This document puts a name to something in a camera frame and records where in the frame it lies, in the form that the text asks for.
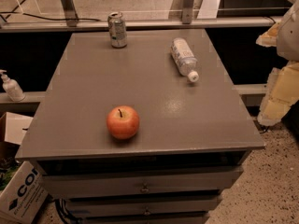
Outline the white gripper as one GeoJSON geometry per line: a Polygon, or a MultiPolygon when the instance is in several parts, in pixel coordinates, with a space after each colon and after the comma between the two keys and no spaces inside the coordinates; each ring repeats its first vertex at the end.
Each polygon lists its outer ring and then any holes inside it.
{"type": "Polygon", "coordinates": [[[299,100],[299,0],[280,23],[276,22],[258,36],[256,44],[267,48],[277,46],[278,56],[290,61],[281,69],[272,69],[260,105],[258,122],[263,126],[273,126],[299,100]]]}

